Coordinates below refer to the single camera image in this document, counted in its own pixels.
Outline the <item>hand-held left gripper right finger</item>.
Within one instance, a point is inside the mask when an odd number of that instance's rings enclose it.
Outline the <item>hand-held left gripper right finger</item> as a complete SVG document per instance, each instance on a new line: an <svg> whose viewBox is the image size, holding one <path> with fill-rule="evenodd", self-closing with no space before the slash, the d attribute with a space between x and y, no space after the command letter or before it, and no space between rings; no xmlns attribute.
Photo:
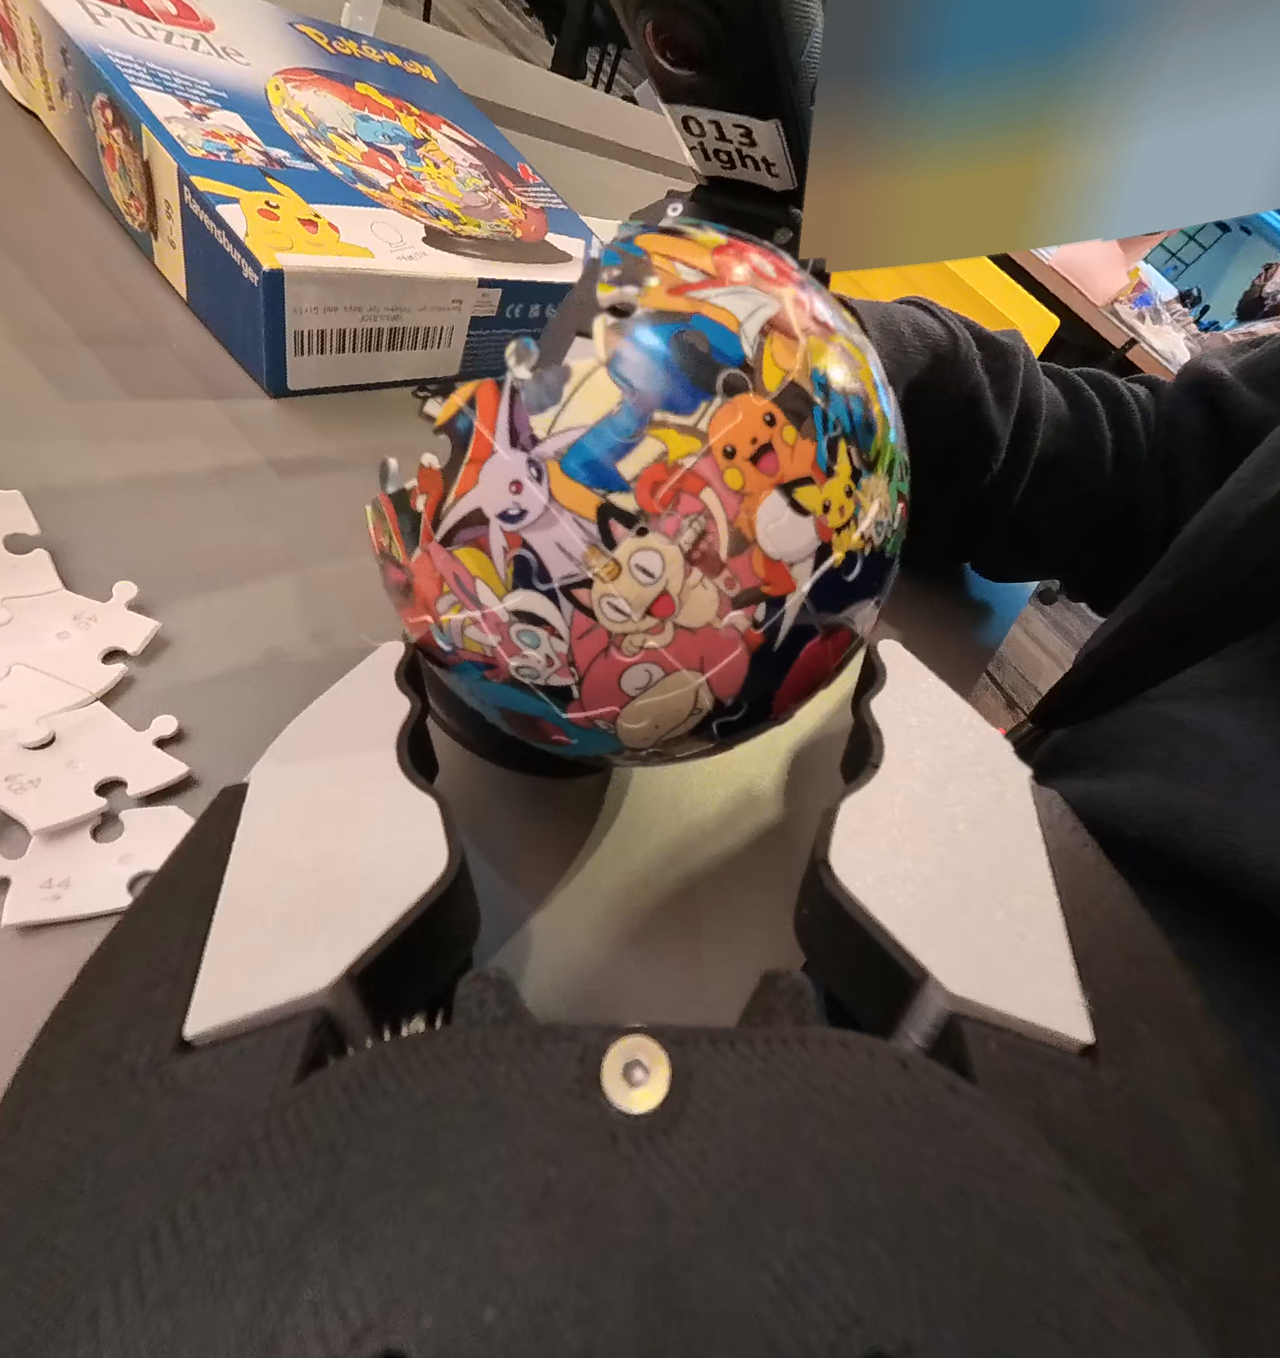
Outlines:
<svg viewBox="0 0 1280 1358"><path fill-rule="evenodd" d="M917 1051L970 1020L1082 1054L1091 1005L1031 773L895 640L871 642L844 788L820 823L795 936L835 1017Z"/></svg>

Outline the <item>black ball stand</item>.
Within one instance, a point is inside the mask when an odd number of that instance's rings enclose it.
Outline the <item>black ball stand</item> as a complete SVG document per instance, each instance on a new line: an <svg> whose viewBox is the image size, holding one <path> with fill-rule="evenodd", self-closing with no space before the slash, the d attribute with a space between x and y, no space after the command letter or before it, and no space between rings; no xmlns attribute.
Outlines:
<svg viewBox="0 0 1280 1358"><path fill-rule="evenodd" d="M416 663L429 721L463 751L498 769L546 779L580 779L612 771L604 758L554 752L509 734L464 701L427 659L419 657Z"/></svg>

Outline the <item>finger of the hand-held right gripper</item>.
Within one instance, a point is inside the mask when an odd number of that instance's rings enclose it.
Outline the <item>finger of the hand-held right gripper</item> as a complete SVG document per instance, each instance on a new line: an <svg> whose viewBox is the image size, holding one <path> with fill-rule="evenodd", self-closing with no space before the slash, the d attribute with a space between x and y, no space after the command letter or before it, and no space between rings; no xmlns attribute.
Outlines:
<svg viewBox="0 0 1280 1358"><path fill-rule="evenodd" d="M546 326L539 334L539 372L570 363L571 352L581 348L584 356L594 353L593 331L600 304L597 283L601 256L588 259L577 283L556 305Z"/></svg>

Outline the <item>blue puzzle box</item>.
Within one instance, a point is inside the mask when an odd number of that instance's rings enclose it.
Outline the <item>blue puzzle box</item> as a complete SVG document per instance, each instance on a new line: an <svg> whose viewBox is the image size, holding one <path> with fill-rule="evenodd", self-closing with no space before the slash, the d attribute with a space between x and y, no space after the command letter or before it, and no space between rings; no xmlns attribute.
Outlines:
<svg viewBox="0 0 1280 1358"><path fill-rule="evenodd" d="M600 250L433 53L321 15L0 1L0 80L273 397L499 376Z"/></svg>

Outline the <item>person's right forearm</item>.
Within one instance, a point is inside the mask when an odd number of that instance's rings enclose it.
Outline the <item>person's right forearm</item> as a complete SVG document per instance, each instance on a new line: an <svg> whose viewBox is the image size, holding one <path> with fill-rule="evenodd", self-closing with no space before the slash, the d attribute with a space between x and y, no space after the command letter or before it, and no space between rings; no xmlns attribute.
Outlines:
<svg viewBox="0 0 1280 1358"><path fill-rule="evenodd" d="M914 563L1055 580L1110 618L1280 554L1280 332L1119 377L928 300L849 308L902 414Z"/></svg>

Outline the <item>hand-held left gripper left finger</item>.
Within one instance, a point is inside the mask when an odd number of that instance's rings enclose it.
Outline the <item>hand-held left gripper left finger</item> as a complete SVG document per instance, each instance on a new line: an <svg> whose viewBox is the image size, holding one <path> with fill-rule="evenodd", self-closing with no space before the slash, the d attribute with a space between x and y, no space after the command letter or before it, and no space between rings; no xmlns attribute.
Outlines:
<svg viewBox="0 0 1280 1358"><path fill-rule="evenodd" d="M187 1044L306 1014L361 1044L450 996L480 904L437 771L409 643L378 646L284 727L246 781Z"/></svg>

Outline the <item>yellow plastic bin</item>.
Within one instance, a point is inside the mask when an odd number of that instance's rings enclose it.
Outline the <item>yellow plastic bin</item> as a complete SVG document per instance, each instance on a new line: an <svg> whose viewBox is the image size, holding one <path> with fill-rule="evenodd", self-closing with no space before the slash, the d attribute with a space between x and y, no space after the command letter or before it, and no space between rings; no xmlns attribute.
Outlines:
<svg viewBox="0 0 1280 1358"><path fill-rule="evenodd" d="M1059 318L989 257L967 257L860 270L836 270L832 290L857 300L926 298L989 331L1018 331L1041 355Z"/></svg>

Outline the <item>colourful puzzle ball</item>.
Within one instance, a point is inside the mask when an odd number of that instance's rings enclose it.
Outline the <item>colourful puzzle ball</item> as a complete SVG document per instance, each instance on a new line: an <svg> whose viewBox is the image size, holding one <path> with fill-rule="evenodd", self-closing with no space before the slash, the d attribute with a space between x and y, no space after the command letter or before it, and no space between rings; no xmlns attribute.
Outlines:
<svg viewBox="0 0 1280 1358"><path fill-rule="evenodd" d="M594 352L431 401L365 510L416 659L501 730L663 765L788 720L866 643L911 502L898 401L844 302L785 251L628 222Z"/></svg>

